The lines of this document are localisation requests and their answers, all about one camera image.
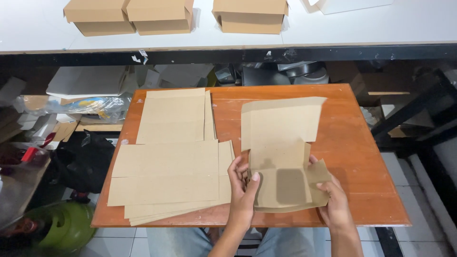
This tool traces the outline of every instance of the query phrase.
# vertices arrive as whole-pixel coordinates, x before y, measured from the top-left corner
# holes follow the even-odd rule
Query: sticker
[[[144,57],[148,56],[148,55],[146,54],[146,51],[144,51],[143,49],[140,49],[139,51],[140,51],[140,54],[141,54],[142,56],[144,56]]]
[[[141,63],[141,60],[140,59],[137,59],[137,57],[134,55],[132,56],[132,59],[137,62],[137,63]]]

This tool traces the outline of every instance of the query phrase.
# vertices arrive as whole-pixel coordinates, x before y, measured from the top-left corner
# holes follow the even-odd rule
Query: plastic bag
[[[124,93],[121,96],[89,97],[62,105],[60,98],[49,97],[49,100],[43,106],[40,106],[40,108],[28,108],[30,106],[36,106],[36,104],[32,103],[32,101],[37,100],[36,97],[18,96],[16,98],[16,109],[24,110],[33,116],[43,116],[50,113],[98,114],[100,118],[112,124],[122,118],[122,112],[128,110],[130,101],[132,100],[131,93]]]
[[[100,135],[84,132],[80,145],[54,150],[49,167],[60,184],[80,193],[100,193],[115,147]]]

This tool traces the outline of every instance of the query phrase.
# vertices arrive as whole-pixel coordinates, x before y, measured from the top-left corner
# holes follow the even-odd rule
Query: clear plastic bag
[[[124,118],[124,114],[132,100],[131,93],[124,93],[121,96],[107,97],[89,97],[68,104],[61,104],[58,100],[49,98],[40,108],[30,109],[28,107],[32,98],[30,96],[18,96],[16,103],[19,109],[33,116],[43,116],[50,113],[82,113],[82,114],[98,114],[101,119],[109,123],[116,123],[117,120]]]

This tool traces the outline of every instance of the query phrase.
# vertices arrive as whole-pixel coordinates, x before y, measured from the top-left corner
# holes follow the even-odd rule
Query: orange wooden tabletop
[[[349,84],[293,86],[237,86],[207,88],[213,100],[216,133],[220,142],[232,140],[235,155],[241,147],[241,106],[244,103],[305,96],[328,98],[322,106],[317,139],[311,154],[323,158],[328,170],[341,182],[357,225],[411,225]],[[124,207],[108,207],[111,173],[121,144],[135,144],[147,90],[136,90],[119,136],[105,184],[98,198],[92,227],[130,226]],[[224,226],[229,204],[140,225]],[[317,209],[291,213],[255,213],[253,227],[324,226]]]

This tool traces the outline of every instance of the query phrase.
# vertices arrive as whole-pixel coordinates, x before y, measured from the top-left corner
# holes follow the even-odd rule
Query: metal frame
[[[265,47],[205,50],[150,50],[146,64],[243,63],[395,59],[457,59],[457,43],[312,47]],[[1,67],[140,65],[137,50],[110,52],[1,54]]]

